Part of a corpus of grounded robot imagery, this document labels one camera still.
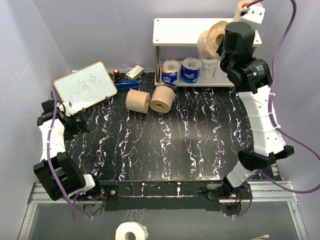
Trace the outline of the brown roll front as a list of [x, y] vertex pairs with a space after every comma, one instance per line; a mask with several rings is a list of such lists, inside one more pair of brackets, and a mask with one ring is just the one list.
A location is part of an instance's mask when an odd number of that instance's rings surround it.
[[252, 2], [253, 0], [242, 0], [238, 3], [233, 17], [234, 22], [240, 22], [242, 20], [254, 21], [256, 19], [263, 19], [265, 8], [260, 2], [251, 5], [248, 12], [246, 12], [244, 15], [241, 15], [243, 7], [247, 7]]
[[197, 48], [198, 52], [204, 55], [207, 59], [220, 59], [217, 50], [225, 36], [225, 27], [227, 21], [219, 21], [212, 25], [210, 29], [204, 30], [198, 37]]

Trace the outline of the plain white paper roll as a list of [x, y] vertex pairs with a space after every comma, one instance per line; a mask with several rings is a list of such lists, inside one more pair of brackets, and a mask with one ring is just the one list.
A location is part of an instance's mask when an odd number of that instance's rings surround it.
[[229, 82], [229, 79], [227, 77], [227, 74], [224, 71], [222, 71], [220, 64], [221, 64], [221, 61], [218, 60], [213, 76], [218, 82], [227, 83]]

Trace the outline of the white patterned paper roll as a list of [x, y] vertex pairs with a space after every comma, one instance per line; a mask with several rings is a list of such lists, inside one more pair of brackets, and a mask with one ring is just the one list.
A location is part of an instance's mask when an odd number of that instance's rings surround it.
[[215, 57], [208, 57], [204, 53], [199, 54], [199, 59], [202, 62], [199, 76], [203, 79], [211, 78], [215, 73], [218, 59]]

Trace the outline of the blue Tempo roll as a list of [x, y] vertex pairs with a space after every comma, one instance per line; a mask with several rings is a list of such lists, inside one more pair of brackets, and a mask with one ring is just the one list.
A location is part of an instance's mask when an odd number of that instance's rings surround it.
[[202, 61], [198, 58], [187, 57], [182, 61], [180, 79], [184, 83], [194, 84], [198, 81]]

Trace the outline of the light blue roll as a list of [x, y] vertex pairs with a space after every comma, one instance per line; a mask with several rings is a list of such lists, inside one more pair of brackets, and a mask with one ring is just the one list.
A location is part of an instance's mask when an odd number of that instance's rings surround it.
[[175, 59], [167, 59], [161, 64], [160, 72], [162, 82], [175, 87], [180, 80], [181, 65]]

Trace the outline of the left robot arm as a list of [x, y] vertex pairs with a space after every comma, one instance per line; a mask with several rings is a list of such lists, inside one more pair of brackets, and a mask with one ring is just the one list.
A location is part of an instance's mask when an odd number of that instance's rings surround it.
[[42, 135], [42, 156], [40, 163], [33, 166], [33, 171], [46, 190], [49, 197], [57, 201], [64, 197], [48, 162], [50, 155], [53, 170], [62, 184], [65, 192], [72, 199], [77, 193], [81, 194], [80, 200], [91, 198], [99, 199], [103, 195], [103, 187], [91, 174], [84, 174], [66, 151], [66, 141], [74, 136], [88, 133], [83, 108], [73, 113], [70, 101], [57, 102], [47, 100], [41, 103], [43, 113], [37, 118], [37, 126]]

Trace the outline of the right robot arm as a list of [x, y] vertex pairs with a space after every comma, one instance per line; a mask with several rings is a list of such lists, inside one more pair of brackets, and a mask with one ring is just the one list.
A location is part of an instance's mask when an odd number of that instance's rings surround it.
[[220, 68], [234, 84], [244, 104], [253, 135], [253, 146], [238, 153], [235, 167], [217, 191], [233, 199], [241, 185], [259, 169], [267, 168], [294, 153], [280, 133], [271, 100], [272, 76], [268, 64], [253, 57], [255, 31], [248, 23], [230, 22], [218, 49]]

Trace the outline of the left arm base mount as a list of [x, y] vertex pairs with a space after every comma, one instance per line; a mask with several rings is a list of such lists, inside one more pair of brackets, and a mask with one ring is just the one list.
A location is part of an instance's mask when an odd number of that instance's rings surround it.
[[114, 184], [102, 184], [98, 180], [94, 180], [95, 186], [87, 191], [83, 197], [85, 200], [98, 201], [101, 200], [102, 208], [106, 207], [107, 201], [116, 201], [119, 198], [119, 187]]

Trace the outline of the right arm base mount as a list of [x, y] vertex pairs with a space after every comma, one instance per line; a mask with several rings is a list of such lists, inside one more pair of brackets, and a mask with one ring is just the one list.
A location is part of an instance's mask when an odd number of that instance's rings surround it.
[[251, 199], [250, 191], [244, 186], [228, 189], [225, 188], [222, 183], [210, 183], [206, 186], [202, 186], [197, 191], [196, 195], [203, 196], [208, 200], [231, 204], [239, 204], [245, 200], [249, 201]]

